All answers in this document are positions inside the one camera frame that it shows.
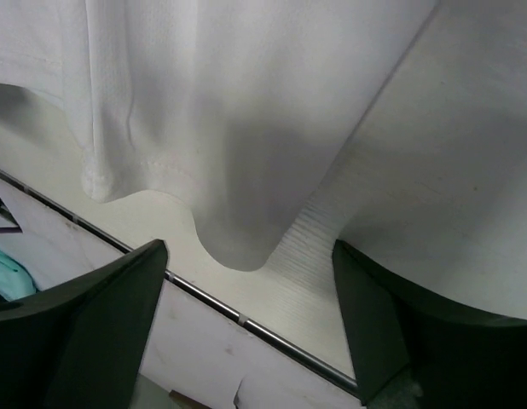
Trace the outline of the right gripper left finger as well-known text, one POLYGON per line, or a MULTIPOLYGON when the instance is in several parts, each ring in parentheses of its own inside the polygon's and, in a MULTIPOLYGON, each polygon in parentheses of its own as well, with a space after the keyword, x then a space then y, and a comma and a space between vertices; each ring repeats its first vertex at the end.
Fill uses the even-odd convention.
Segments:
POLYGON ((0 303, 0 408, 127 408, 165 280, 165 242, 0 303))

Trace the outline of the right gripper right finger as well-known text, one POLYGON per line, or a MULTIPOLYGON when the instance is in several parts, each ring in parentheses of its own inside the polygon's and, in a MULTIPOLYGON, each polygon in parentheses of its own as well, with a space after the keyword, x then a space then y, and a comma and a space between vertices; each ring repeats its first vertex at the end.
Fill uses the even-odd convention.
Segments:
POLYGON ((343 241, 333 277, 368 408, 527 408, 527 320, 455 302, 343 241))

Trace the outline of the white t-shirt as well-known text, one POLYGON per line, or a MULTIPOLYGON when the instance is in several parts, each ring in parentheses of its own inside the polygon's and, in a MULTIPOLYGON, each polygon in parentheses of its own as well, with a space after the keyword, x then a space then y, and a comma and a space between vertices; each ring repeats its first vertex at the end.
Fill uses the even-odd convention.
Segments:
POLYGON ((99 202, 191 210, 261 268, 436 8, 433 1, 0 1, 0 84, 57 105, 99 202))

